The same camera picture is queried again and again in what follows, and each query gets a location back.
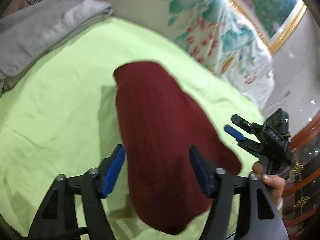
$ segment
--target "maroon folded cloth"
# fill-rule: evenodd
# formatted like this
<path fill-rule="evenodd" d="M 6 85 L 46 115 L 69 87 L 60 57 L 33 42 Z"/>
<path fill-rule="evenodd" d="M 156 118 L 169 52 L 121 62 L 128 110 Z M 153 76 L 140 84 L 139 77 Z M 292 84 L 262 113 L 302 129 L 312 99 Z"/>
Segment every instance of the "maroon folded cloth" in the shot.
<path fill-rule="evenodd" d="M 211 204 L 189 162 L 190 146 L 231 174 L 241 164 L 200 106 L 159 64 L 126 64 L 114 77 L 132 204 L 149 226 L 178 234 Z"/>

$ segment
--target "human hand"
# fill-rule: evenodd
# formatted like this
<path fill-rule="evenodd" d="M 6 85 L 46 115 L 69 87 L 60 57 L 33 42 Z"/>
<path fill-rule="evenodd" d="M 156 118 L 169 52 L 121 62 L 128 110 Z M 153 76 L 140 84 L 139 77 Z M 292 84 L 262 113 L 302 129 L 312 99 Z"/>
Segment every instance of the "human hand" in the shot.
<path fill-rule="evenodd" d="M 261 178 L 262 165 L 259 162 L 252 166 L 253 172 L 262 180 L 263 183 L 272 187 L 271 197 L 276 206 L 281 203 L 281 196 L 284 190 L 284 178 L 277 175 L 263 175 Z"/>

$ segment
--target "red wooden trim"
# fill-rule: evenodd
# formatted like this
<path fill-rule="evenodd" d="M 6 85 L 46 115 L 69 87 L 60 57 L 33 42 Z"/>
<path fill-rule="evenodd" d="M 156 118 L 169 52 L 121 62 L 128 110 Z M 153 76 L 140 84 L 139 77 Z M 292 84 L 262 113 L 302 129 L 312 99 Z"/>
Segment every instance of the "red wooden trim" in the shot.
<path fill-rule="evenodd" d="M 303 181 L 299 182 L 297 185 L 295 185 L 295 186 L 293 186 L 293 187 L 291 187 L 289 189 L 286 189 L 283 192 L 282 197 L 286 197 L 286 196 L 296 192 L 298 189 L 301 189 L 302 187 L 307 185 L 309 182 L 313 181 L 319 175 L 320 175 L 320 169 L 317 169 L 314 173 L 312 173 L 309 177 L 307 177 Z"/>
<path fill-rule="evenodd" d="M 305 213 L 304 215 L 302 215 L 301 217 L 298 217 L 296 219 L 293 219 L 291 221 L 286 221 L 285 227 L 286 228 L 290 228 L 295 226 L 296 224 L 306 220 L 307 218 L 311 217 L 315 212 L 316 212 L 317 208 L 311 209 L 310 211 L 308 211 L 307 213 Z"/>
<path fill-rule="evenodd" d="M 303 128 L 291 139 L 289 148 L 291 150 L 294 149 L 293 152 L 300 150 L 318 133 L 320 133 L 320 111 L 318 111 L 318 113 L 313 117 L 312 121 L 305 128 Z"/>

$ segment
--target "gray towel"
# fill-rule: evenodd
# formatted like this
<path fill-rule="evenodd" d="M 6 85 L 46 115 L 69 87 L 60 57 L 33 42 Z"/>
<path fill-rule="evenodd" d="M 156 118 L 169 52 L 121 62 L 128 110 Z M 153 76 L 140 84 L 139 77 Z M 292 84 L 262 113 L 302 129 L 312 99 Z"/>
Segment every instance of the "gray towel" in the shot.
<path fill-rule="evenodd" d="M 0 19 L 0 95 L 45 53 L 112 14 L 98 0 L 43 0 Z"/>

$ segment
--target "framed painting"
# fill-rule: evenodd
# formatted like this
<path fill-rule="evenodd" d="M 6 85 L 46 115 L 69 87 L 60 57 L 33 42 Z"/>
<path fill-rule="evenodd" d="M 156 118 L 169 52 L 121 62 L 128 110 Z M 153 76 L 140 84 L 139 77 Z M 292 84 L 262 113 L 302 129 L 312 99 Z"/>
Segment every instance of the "framed painting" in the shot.
<path fill-rule="evenodd" d="M 272 55 L 286 41 L 306 10 L 302 0 L 228 1 L 252 22 Z"/>

